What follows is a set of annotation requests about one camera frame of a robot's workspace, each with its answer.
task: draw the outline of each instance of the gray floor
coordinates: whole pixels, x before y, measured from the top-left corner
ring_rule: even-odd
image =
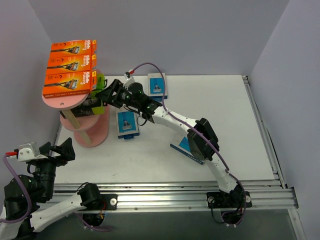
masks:
[[[248,211],[237,228],[214,222],[209,211],[109,213],[103,224],[114,230],[100,233],[84,229],[79,219],[69,216],[47,227],[37,240],[296,240],[286,210]]]

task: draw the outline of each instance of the blue and white box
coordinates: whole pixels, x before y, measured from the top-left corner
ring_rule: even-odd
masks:
[[[195,158],[192,153],[190,152],[189,142],[186,136],[182,136],[177,134],[172,142],[170,143],[170,147],[174,148],[175,150],[179,151],[180,153],[186,155],[187,157],[191,158],[192,160],[196,161],[198,164],[204,164],[203,161]]]
[[[138,115],[132,111],[127,111],[124,108],[116,109],[116,129],[119,139],[133,139],[134,136],[139,136],[139,126],[136,119]]]
[[[161,101],[164,91],[165,91],[164,99],[168,98],[168,85],[167,85],[165,73],[163,73],[163,77],[164,77],[164,80],[161,77],[160,73],[148,74],[148,96],[156,101]]]

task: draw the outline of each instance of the orange box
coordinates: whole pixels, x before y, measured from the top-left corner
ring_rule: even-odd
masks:
[[[49,58],[46,75],[96,70],[96,55],[75,55]]]
[[[42,95],[48,98],[89,94],[97,87],[97,71],[78,71],[47,75]]]
[[[74,55],[94,55],[97,53],[97,40],[74,40],[52,43],[50,58],[68,57]]]

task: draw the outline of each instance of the white tabletop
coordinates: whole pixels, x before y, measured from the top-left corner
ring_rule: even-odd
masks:
[[[106,76],[108,84],[123,76]],[[147,76],[135,76],[147,92]],[[274,175],[240,75],[166,76],[166,106],[193,119],[206,118],[219,138],[220,153],[240,180],[273,180]],[[200,165],[170,147],[176,132],[148,122],[140,136],[118,139],[115,108],[109,135],[99,146],[77,144],[62,127],[57,144],[72,137],[76,159],[56,170],[55,183],[152,183],[214,181]]]

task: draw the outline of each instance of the screw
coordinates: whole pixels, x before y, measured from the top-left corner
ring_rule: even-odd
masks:
[[[111,200],[110,200],[110,205],[111,205],[111,206],[115,206],[116,204],[117,204],[117,199],[111,198]]]
[[[246,201],[247,203],[250,203],[250,202],[251,202],[251,197],[245,196],[245,201]]]
[[[215,198],[213,196],[208,197],[208,203],[214,203],[215,202]]]

